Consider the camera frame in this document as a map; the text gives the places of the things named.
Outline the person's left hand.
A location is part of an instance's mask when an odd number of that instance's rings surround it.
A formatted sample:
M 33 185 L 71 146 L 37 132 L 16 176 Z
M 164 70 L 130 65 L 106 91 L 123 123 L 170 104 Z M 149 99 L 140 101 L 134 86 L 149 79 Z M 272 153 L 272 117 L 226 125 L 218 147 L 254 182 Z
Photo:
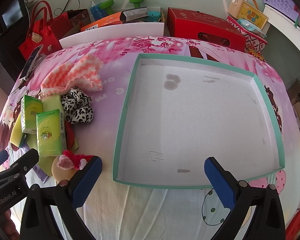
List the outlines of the person's left hand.
M 7 210 L 4 213 L 4 218 L 5 218 L 5 220 L 3 223 L 3 230 L 6 233 L 8 239 L 19 240 L 20 235 L 15 228 L 14 222 L 11 220 L 11 211 L 10 210 Z

